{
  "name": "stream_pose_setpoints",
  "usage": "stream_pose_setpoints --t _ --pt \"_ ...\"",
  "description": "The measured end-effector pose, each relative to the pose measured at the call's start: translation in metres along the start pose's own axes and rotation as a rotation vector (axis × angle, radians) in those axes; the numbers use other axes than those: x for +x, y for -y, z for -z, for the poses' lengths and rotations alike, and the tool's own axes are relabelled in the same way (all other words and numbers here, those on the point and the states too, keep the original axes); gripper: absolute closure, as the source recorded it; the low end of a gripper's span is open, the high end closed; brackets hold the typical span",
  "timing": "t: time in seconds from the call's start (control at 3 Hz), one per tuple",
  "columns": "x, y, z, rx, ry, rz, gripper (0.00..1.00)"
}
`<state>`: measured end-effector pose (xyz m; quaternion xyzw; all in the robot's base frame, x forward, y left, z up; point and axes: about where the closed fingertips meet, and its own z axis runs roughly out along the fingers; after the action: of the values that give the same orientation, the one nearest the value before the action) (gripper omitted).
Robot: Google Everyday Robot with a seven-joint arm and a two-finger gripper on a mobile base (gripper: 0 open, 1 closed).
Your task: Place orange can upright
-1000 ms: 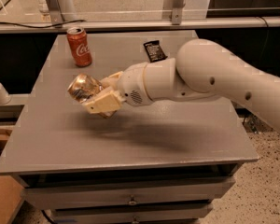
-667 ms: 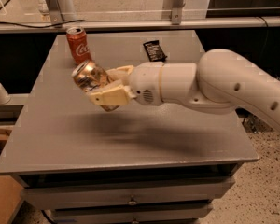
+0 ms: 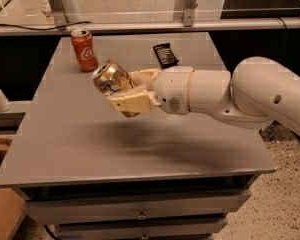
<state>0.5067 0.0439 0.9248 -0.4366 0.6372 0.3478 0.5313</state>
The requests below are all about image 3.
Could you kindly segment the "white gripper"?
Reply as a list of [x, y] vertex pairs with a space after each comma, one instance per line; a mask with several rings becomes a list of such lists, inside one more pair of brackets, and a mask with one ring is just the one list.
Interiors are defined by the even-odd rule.
[[108, 103], [121, 112], [148, 113], [159, 106], [167, 114], [186, 115], [189, 113], [188, 85], [193, 71], [190, 66], [174, 66], [163, 71], [130, 72], [137, 87], [108, 96]]

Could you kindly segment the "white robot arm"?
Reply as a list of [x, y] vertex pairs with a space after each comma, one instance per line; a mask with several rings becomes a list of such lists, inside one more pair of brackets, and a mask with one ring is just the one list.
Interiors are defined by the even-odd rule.
[[271, 59], [250, 57], [232, 72], [174, 66], [129, 76], [137, 86], [108, 97], [117, 111], [146, 113], [158, 107], [252, 129], [277, 121], [300, 136], [300, 77]]

